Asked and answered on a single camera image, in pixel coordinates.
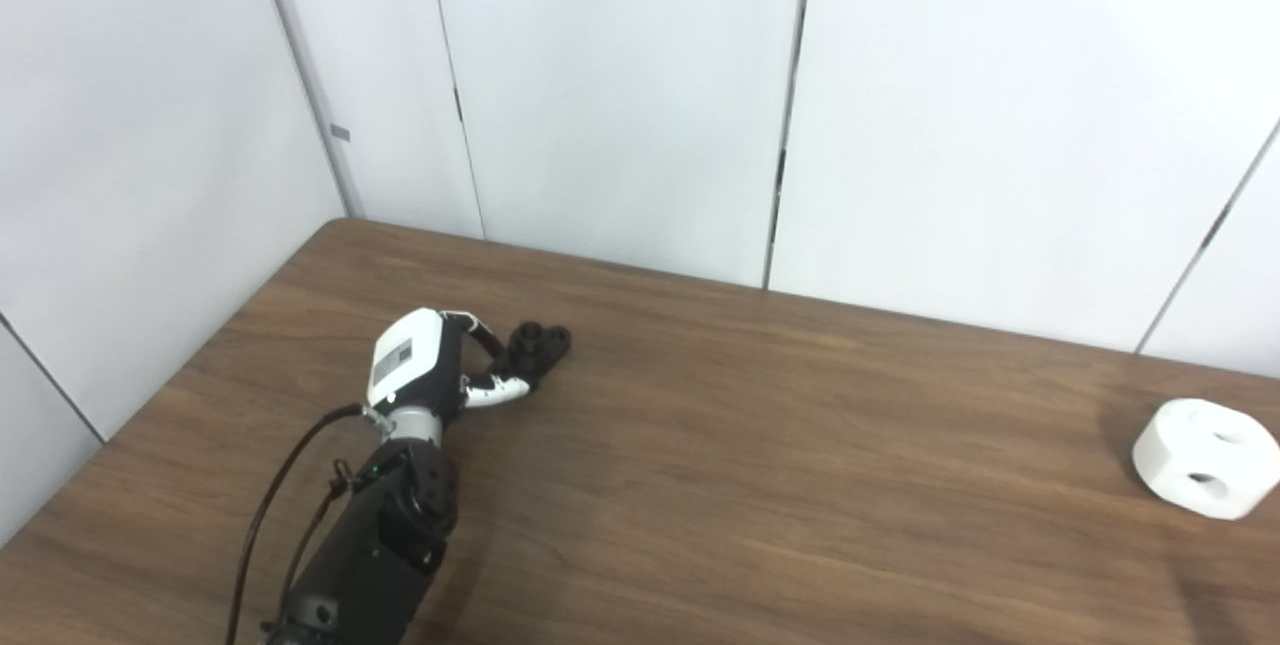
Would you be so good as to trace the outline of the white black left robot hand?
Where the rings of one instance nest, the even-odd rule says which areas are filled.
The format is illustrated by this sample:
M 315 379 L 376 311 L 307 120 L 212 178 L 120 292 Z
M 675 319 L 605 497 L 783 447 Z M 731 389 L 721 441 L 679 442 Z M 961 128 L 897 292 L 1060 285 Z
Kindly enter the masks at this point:
M 449 425 L 466 410 L 504 404 L 532 392 L 531 381 L 513 372 L 466 375 L 466 338 L 476 340 L 494 366 L 506 354 L 506 346 L 475 314 L 416 308 L 399 317 L 374 346 L 370 407 L 388 420 L 424 411 Z

